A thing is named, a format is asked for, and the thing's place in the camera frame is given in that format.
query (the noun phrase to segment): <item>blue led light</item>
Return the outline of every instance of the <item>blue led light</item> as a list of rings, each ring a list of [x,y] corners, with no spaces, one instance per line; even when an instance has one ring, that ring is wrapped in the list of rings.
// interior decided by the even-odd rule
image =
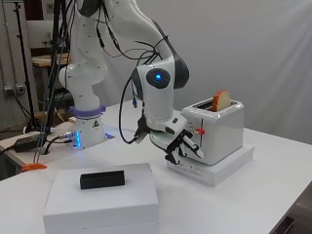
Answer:
[[[156,75],[156,80],[157,80],[157,81],[163,80],[163,76],[160,75],[160,74],[157,74],[157,75]]]

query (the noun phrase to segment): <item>white toaster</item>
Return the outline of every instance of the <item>white toaster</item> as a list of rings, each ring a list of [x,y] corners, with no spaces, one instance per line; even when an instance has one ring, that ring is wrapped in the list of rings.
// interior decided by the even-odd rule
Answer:
[[[231,106],[212,112],[213,99],[185,107],[181,115],[187,119],[186,130],[193,134],[205,156],[197,157],[185,147],[187,157],[207,165],[214,165],[243,146],[244,105],[232,100]]]

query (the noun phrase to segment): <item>metal stand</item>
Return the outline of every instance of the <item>metal stand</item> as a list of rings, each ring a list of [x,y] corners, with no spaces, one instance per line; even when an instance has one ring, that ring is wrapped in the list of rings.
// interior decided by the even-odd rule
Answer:
[[[54,92],[54,86],[56,84],[56,79],[58,77],[58,68],[56,66],[53,66],[53,62],[56,59],[57,52],[58,52],[58,35],[59,35],[59,13],[60,13],[60,7],[61,7],[61,1],[56,0],[55,1],[55,8],[54,8],[54,27],[53,27],[53,45],[52,45],[52,76],[50,79],[49,89],[50,89],[50,95],[49,95],[49,101],[51,102],[51,107],[48,109],[48,123],[46,132],[49,133],[51,127],[53,126],[54,122],[54,116],[55,116],[55,92]]]
[[[33,131],[38,130],[38,128],[36,125],[36,119],[35,119],[35,115],[33,111],[32,97],[31,97],[29,77],[28,77],[28,69],[27,69],[26,56],[25,56],[25,48],[23,45],[23,38],[22,38],[22,31],[21,31],[21,24],[20,24],[20,3],[15,2],[15,5],[16,5],[16,9],[13,10],[13,12],[17,15],[17,19],[18,19],[19,35],[17,37],[19,38],[19,43],[20,43],[22,65],[23,65],[23,71],[25,74],[25,86],[27,89],[28,104],[29,104],[29,111],[30,111],[30,121],[26,127],[26,131],[33,132]]]

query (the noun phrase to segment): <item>bread slice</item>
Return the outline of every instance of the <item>bread slice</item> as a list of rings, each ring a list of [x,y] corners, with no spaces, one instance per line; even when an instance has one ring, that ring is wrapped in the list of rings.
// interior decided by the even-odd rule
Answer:
[[[219,91],[214,95],[213,112],[218,112],[231,105],[231,95],[228,91]]]

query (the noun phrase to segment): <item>orange object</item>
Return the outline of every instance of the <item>orange object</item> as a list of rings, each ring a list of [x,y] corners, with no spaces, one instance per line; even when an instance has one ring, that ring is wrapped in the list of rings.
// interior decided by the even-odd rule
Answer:
[[[228,91],[219,91],[214,95],[213,100],[213,112],[218,112],[225,109],[231,105],[231,95]]]
[[[194,133],[195,134],[199,134],[199,135],[203,135],[205,133],[205,130],[203,130],[203,129],[196,129],[196,130],[194,130]]]
[[[43,170],[43,169],[47,169],[47,166],[42,164],[26,164],[21,168],[21,171],[24,173],[28,171]]]

